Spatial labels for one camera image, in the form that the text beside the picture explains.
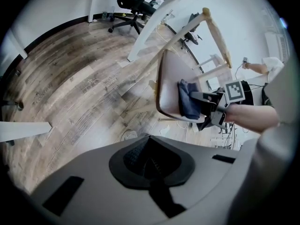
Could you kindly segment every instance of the chair base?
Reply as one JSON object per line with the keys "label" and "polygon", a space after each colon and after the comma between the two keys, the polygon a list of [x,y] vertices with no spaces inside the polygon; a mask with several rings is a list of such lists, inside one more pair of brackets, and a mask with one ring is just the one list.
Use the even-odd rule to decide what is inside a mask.
{"label": "chair base", "polygon": [[127,26],[127,25],[130,25],[131,27],[134,27],[138,34],[141,33],[140,28],[144,28],[144,26],[137,21],[137,18],[138,18],[137,14],[134,16],[133,19],[130,19],[128,17],[116,16],[116,15],[114,17],[122,19],[125,22],[120,22],[116,25],[113,25],[111,28],[108,29],[108,31],[110,33],[113,32],[114,28],[123,27],[123,26]]}

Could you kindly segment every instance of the hand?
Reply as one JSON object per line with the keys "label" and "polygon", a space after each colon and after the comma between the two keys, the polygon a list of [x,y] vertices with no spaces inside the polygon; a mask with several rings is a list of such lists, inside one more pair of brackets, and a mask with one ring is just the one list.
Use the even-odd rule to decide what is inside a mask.
{"label": "hand", "polygon": [[248,62],[243,62],[242,68],[243,68],[243,69],[249,69],[248,65],[249,65]]}

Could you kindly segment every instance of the black vent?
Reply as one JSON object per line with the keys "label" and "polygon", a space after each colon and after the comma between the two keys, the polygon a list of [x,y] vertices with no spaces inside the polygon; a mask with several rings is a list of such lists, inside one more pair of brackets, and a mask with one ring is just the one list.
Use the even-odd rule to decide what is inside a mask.
{"label": "black vent", "polygon": [[146,179],[165,178],[181,164],[181,158],[151,139],[124,155],[126,168]]}

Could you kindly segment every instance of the table leg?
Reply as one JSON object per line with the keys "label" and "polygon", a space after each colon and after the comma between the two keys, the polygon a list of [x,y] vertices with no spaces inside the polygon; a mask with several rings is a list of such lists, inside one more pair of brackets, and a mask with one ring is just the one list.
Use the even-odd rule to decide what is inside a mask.
{"label": "table leg", "polygon": [[165,0],[159,8],[155,11],[155,13],[151,16],[149,21],[146,23],[145,27],[143,28],[141,34],[135,41],[135,44],[133,45],[130,54],[128,55],[127,59],[132,62],[136,60],[137,54],[140,51],[141,48],[143,48],[143,45],[145,44],[145,41],[150,36],[151,32],[155,29],[155,27],[158,25],[158,23],[164,18],[164,16],[175,6],[178,6],[179,2],[181,0]]}
{"label": "table leg", "polygon": [[48,122],[0,122],[0,142],[48,133]]}

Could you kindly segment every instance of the chair wheel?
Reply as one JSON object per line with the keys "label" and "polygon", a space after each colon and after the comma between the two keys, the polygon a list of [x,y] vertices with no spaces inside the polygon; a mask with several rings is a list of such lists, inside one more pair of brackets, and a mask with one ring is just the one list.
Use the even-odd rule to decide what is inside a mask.
{"label": "chair wheel", "polygon": [[6,141],[6,143],[9,144],[10,146],[14,146],[15,144],[14,140]]}
{"label": "chair wheel", "polygon": [[21,71],[17,69],[17,70],[15,71],[15,74],[16,74],[17,76],[20,76],[20,75],[21,75]]}
{"label": "chair wheel", "polygon": [[24,108],[23,103],[22,103],[22,102],[19,102],[18,105],[17,105],[17,109],[18,109],[19,111],[22,111],[23,108]]}

